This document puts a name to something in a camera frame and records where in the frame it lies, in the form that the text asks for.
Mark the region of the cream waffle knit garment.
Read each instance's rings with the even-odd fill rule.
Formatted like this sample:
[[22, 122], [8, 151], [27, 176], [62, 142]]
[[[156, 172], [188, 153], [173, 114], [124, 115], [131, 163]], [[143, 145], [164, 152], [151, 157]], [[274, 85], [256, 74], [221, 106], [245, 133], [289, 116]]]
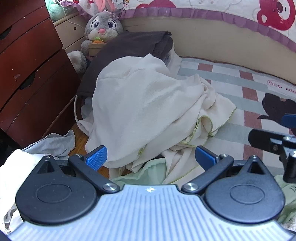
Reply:
[[235, 104], [204, 78], [173, 78], [163, 61], [148, 54], [106, 66], [97, 77], [91, 111], [77, 125], [88, 136], [86, 152], [106, 146], [111, 179], [124, 170], [147, 171], [155, 179], [165, 167], [163, 183], [181, 185], [203, 172], [195, 147], [234, 111]]

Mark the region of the grey cloth on floor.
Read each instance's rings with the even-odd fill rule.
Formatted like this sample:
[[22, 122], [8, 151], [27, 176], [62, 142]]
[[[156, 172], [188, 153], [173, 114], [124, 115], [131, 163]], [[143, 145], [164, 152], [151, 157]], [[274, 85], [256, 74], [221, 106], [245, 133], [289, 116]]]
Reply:
[[75, 134], [73, 130], [69, 130], [63, 136], [51, 133], [45, 138], [23, 148], [22, 151], [31, 155], [45, 154], [51, 155], [56, 159], [66, 159], [74, 148]]

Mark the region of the light green garment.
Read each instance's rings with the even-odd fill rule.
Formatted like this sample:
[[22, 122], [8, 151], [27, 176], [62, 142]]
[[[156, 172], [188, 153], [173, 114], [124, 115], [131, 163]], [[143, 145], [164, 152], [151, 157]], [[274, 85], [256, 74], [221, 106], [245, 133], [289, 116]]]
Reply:
[[124, 185], [160, 185], [166, 178], [165, 158], [148, 161], [137, 173], [129, 173], [112, 179], [121, 189]]

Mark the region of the red wooden dresser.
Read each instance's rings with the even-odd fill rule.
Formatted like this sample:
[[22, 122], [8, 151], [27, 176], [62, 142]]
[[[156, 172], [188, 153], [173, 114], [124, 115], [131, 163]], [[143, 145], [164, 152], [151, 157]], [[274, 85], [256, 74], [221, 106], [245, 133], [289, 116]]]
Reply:
[[74, 124], [80, 84], [44, 1], [1, 1], [1, 134], [26, 147]]

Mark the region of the bear print quilt purple trim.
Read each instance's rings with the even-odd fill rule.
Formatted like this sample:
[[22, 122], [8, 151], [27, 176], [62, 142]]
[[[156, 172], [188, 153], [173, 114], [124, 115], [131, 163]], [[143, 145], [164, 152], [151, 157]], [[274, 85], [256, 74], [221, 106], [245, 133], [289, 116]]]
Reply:
[[88, 19], [107, 10], [120, 19], [153, 16], [224, 21], [270, 37], [295, 51], [295, 1], [46, 1], [54, 21], [71, 10]]

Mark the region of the beige bed base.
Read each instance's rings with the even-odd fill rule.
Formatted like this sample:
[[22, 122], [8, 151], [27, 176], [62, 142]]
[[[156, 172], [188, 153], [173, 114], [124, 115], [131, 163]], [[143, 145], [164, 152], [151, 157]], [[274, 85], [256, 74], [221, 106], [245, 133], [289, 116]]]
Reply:
[[171, 32], [181, 57], [239, 65], [295, 83], [295, 52], [258, 32], [205, 19], [130, 18], [122, 25], [130, 32]]

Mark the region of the folded dark brown sweater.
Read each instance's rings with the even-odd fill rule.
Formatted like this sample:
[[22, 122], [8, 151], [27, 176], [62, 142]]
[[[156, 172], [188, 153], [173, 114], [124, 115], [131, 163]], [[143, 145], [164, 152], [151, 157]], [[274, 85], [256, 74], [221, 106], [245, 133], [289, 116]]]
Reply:
[[173, 47], [171, 32], [124, 32], [108, 41], [105, 46], [90, 61], [77, 96], [92, 97], [99, 73], [112, 61], [126, 57], [144, 57], [147, 54], [165, 60]]

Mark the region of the beige bedside cabinet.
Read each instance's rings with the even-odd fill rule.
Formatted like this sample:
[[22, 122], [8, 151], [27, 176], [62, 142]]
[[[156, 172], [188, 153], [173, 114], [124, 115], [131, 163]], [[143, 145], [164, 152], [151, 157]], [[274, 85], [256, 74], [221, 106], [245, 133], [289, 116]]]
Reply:
[[68, 19], [62, 18], [54, 23], [66, 53], [81, 49], [81, 43], [86, 40], [84, 29], [87, 24], [86, 19], [78, 13], [70, 14]]

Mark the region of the grey bunny plush toy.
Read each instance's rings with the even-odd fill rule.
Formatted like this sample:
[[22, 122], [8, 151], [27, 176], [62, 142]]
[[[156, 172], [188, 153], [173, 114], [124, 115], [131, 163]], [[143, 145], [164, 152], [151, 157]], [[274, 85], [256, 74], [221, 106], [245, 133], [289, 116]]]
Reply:
[[123, 33], [123, 26], [115, 13], [103, 11], [94, 15], [86, 24], [84, 30], [86, 40], [81, 43], [81, 49], [67, 54], [76, 73], [83, 74], [86, 71], [90, 44], [95, 41], [106, 43], [121, 33]]

